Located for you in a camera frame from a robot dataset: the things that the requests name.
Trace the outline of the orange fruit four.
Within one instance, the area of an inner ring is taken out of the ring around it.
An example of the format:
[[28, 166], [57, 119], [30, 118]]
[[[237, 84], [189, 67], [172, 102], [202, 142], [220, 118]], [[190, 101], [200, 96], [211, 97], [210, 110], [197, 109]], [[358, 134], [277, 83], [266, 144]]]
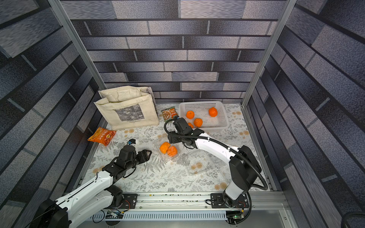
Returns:
[[194, 126], [195, 127], [199, 128], [199, 127], [202, 126], [202, 124], [203, 124], [203, 120], [202, 119], [200, 119], [200, 118], [194, 119]]

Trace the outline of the orange fruit five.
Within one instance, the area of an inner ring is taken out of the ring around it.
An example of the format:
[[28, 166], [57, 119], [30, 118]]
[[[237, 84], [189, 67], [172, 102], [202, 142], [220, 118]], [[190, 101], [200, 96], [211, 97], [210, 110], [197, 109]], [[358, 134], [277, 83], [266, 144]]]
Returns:
[[168, 142], [164, 142], [160, 145], [159, 150], [162, 154], [166, 154], [167, 150], [169, 149], [171, 145]]

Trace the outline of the orange fruit one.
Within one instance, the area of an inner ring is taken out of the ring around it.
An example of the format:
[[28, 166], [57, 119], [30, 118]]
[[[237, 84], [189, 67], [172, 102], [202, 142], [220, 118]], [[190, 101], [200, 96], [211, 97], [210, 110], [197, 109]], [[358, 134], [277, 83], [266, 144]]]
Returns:
[[218, 115], [218, 111], [215, 107], [210, 108], [208, 112], [211, 117], [216, 117]]

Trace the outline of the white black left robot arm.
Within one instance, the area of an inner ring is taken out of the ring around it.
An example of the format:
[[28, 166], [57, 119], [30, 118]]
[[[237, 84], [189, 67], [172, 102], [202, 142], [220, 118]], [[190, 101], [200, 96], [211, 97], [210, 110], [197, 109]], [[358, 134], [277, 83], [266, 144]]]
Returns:
[[115, 186], [127, 171], [150, 160], [152, 152], [137, 152], [132, 145], [125, 145], [119, 156], [103, 167], [94, 178], [74, 191], [56, 199], [47, 199], [37, 209], [28, 228], [76, 228], [97, 212], [126, 202], [123, 191]]

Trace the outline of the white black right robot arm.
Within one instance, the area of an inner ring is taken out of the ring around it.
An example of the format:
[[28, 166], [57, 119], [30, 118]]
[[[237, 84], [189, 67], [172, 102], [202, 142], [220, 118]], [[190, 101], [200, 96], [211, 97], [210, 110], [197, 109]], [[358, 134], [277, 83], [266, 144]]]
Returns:
[[230, 168], [231, 182], [222, 193], [223, 204], [232, 208], [238, 198], [254, 187], [268, 190], [269, 186], [262, 176], [262, 168], [248, 146], [231, 146], [214, 139], [199, 128], [193, 129], [185, 119], [178, 116], [165, 122], [169, 143], [183, 143], [188, 147], [203, 150], [217, 157]]

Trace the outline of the orange fruit six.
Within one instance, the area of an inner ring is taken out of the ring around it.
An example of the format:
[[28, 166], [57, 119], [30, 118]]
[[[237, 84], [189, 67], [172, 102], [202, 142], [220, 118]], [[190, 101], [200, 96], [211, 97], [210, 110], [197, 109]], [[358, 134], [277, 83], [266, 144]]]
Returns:
[[169, 149], [167, 150], [167, 154], [170, 157], [174, 157], [178, 154], [178, 150], [175, 146], [170, 146]]

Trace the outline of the orange fruit three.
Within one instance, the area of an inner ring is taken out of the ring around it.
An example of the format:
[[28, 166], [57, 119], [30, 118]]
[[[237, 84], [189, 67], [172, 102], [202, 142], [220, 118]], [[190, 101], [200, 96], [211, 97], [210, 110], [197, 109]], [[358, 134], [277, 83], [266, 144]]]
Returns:
[[187, 117], [188, 119], [194, 119], [194, 117], [195, 117], [195, 113], [194, 113], [193, 111], [187, 111], [187, 113], [186, 113], [186, 117]]

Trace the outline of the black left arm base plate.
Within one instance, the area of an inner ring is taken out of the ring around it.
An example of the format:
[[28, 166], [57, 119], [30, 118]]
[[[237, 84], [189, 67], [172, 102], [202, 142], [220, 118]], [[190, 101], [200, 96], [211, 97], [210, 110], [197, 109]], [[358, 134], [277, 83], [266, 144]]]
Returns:
[[121, 204], [117, 206], [118, 210], [130, 210], [136, 208], [138, 194], [123, 194]]

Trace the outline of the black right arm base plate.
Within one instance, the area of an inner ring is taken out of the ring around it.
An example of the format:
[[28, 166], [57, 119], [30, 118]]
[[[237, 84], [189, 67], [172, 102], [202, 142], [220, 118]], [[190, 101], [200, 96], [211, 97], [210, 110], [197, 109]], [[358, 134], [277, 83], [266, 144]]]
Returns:
[[250, 207], [247, 194], [241, 194], [237, 199], [231, 199], [223, 193], [211, 193], [209, 202], [214, 209], [248, 209]]

